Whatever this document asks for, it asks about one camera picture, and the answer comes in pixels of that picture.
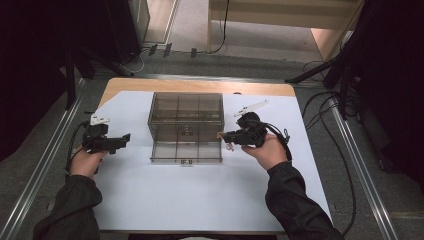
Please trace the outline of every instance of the person's right arm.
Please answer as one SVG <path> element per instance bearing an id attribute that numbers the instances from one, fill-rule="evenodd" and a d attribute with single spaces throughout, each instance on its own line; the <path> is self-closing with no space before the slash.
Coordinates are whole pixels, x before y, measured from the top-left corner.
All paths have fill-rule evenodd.
<path id="1" fill-rule="evenodd" d="M 302 175 L 287 161 L 275 135 L 268 134 L 260 148 L 242 149 L 267 170 L 266 204 L 290 239 L 343 239 L 322 208 L 306 195 Z"/>

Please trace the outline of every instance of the white tabletop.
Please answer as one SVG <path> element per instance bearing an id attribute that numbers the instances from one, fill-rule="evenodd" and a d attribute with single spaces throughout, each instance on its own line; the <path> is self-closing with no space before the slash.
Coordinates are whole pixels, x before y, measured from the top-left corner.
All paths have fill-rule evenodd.
<path id="1" fill-rule="evenodd" d="M 283 233 L 268 211 L 268 174 L 240 146 L 222 144 L 223 162 L 207 165 L 156 165 L 147 125 L 153 92 L 123 91 L 96 115 L 110 118 L 108 137 L 131 133 L 126 148 L 105 157 L 96 175 L 103 202 L 95 207 L 103 231 L 175 233 Z M 264 122 L 290 134 L 293 166 L 304 176 L 307 195 L 330 216 L 327 201 L 295 97 L 224 94 L 225 131 L 239 129 L 233 114 L 255 110 Z"/>

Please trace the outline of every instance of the gray carpet floor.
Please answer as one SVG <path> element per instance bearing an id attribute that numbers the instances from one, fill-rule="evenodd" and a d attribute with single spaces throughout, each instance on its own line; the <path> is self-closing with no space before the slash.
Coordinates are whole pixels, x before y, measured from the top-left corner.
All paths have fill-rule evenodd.
<path id="1" fill-rule="evenodd" d="M 190 58 L 189 54 L 171 53 L 163 58 L 159 53 L 144 57 L 144 68 L 134 77 L 180 78 L 188 76 L 230 77 L 231 81 L 284 83 L 284 79 L 298 76 L 303 72 L 303 63 L 260 60 L 252 58 L 199 55 Z M 81 105 L 57 151 L 49 171 L 22 222 L 15 239 L 30 239 L 35 223 L 49 214 L 47 206 L 54 202 L 57 191 L 64 183 L 63 168 L 68 143 L 75 126 L 89 116 L 84 111 L 97 108 L 108 80 L 115 75 L 108 69 L 95 64 L 94 80 L 84 80 L 86 87 L 78 93 L 82 98 Z M 307 100 L 316 93 L 326 91 L 319 82 L 305 81 L 295 85 L 299 107 L 302 110 Z M 325 97 L 317 98 L 306 112 L 304 122 L 318 113 L 319 106 Z M 21 148 L 6 160 L 0 162 L 0 226 L 4 226 L 24 190 L 26 183 L 43 154 L 56 126 L 58 125 L 66 103 L 64 94 L 44 116 L 27 137 Z M 358 176 L 351 164 L 349 153 L 332 113 L 324 115 L 324 122 L 340 145 L 347 159 L 352 174 L 356 193 L 357 212 L 353 227 L 346 239 L 383 239 L 373 212 L 368 203 Z M 388 174 L 378 164 L 375 150 L 367 137 L 367 133 L 355 118 L 348 119 L 349 126 L 358 144 L 367 168 L 375 182 L 379 193 L 392 216 L 399 239 L 421 239 L 424 235 L 424 196 L 418 185 L 402 173 Z M 352 195 L 349 188 L 346 169 L 334 143 L 320 122 L 307 131 L 321 181 L 330 206 L 334 225 L 343 231 L 352 215 Z M 102 233 L 102 239 L 126 239 L 126 234 Z"/>

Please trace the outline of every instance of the hand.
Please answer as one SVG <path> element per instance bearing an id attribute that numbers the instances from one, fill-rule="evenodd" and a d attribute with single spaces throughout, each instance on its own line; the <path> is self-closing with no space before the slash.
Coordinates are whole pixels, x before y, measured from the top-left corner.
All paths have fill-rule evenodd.
<path id="1" fill-rule="evenodd" d="M 72 159 L 71 175 L 82 175 L 93 178 L 94 172 L 102 161 L 102 158 L 107 154 L 107 151 L 90 154 L 79 146 L 76 155 Z"/>
<path id="2" fill-rule="evenodd" d="M 242 146 L 241 149 L 256 158 L 265 170 L 287 161 L 286 151 L 277 136 L 273 134 L 267 133 L 265 143 L 260 148 Z"/>

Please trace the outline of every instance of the white plastic piece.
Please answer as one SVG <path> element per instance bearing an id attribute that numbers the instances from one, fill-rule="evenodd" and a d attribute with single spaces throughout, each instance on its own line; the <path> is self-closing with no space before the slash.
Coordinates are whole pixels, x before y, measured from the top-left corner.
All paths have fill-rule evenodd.
<path id="1" fill-rule="evenodd" d="M 250 106 L 247 107 L 243 107 L 243 109 L 241 109 L 240 111 L 234 113 L 234 117 L 240 116 L 240 115 L 244 115 L 248 112 L 251 112 L 253 110 L 255 110 L 256 108 L 262 107 L 263 105 L 267 104 L 269 101 L 267 99 L 265 99 L 265 101 L 260 102 L 260 103 L 256 103 L 256 104 L 252 104 Z"/>
<path id="2" fill-rule="evenodd" d="M 109 118 L 102 118 L 102 117 L 97 117 L 95 115 L 91 115 L 90 125 L 94 126 L 94 125 L 98 125 L 98 124 L 102 124 L 102 123 L 107 123 L 109 121 L 110 121 Z"/>

